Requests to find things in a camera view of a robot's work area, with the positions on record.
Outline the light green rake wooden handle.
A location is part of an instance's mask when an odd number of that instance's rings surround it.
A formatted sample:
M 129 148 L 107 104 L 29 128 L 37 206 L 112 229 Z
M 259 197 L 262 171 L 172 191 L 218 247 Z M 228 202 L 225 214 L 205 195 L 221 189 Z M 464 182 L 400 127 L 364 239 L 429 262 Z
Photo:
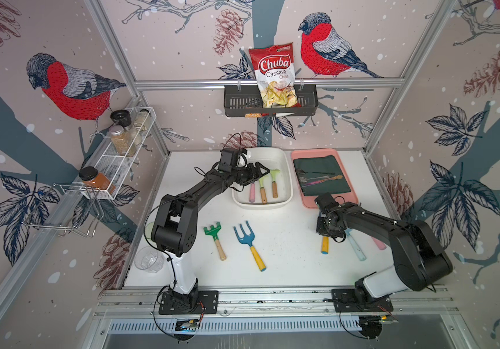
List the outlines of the light green rake wooden handle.
M 263 186 L 260 185 L 260 198 L 261 198 L 262 204 L 267 204 L 268 203 L 268 201 L 267 201 L 267 193 L 266 193 L 266 190 L 265 190 L 265 182 L 264 182 Z

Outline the purple fork pink handle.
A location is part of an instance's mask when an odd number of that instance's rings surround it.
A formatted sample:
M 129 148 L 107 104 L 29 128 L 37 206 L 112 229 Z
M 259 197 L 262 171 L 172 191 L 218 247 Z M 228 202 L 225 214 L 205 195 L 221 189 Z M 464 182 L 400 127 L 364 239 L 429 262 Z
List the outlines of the purple fork pink handle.
M 256 190 L 255 190 L 255 183 L 252 183 L 250 185 L 250 189 L 249 189 L 249 202 L 250 203 L 254 203 L 255 200 L 256 200 Z

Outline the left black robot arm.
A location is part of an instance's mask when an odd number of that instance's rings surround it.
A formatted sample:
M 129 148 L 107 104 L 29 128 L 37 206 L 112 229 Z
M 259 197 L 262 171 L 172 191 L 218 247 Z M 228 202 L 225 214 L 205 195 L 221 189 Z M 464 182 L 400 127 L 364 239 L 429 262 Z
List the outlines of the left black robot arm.
M 171 289 L 174 292 L 187 295 L 197 289 L 189 251 L 196 242 L 200 209 L 232 185 L 245 187 L 269 173 L 270 169 L 260 162 L 244 167 L 217 162 L 191 189 L 162 197 L 149 239 L 157 250 L 171 259 Z

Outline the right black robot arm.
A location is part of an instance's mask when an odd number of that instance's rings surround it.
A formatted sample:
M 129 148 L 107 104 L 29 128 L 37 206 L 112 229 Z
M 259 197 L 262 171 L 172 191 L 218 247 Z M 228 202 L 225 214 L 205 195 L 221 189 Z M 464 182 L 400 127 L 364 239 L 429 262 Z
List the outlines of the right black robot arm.
M 391 248 L 393 269 L 407 289 L 419 292 L 452 273 L 452 262 L 427 223 L 394 220 L 352 202 L 340 204 L 328 193 L 315 203 L 320 235 L 345 239 L 347 229 L 354 229 L 382 241 Z

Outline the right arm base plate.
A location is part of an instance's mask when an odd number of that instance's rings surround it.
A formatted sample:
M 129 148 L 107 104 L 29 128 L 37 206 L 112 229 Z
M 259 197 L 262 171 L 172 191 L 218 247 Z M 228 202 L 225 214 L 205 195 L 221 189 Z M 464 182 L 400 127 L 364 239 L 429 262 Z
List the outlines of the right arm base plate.
M 389 296 L 373 298 L 366 291 L 353 287 L 332 289 L 331 302 L 338 313 L 393 312 Z

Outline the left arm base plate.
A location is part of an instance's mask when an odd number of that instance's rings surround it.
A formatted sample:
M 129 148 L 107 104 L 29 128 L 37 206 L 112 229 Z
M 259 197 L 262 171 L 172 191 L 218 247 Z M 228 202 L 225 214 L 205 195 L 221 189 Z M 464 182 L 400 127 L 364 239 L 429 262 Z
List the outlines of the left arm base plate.
M 165 291 L 158 297 L 157 306 L 160 315 L 216 314 L 218 291 L 192 291 L 181 294 Z

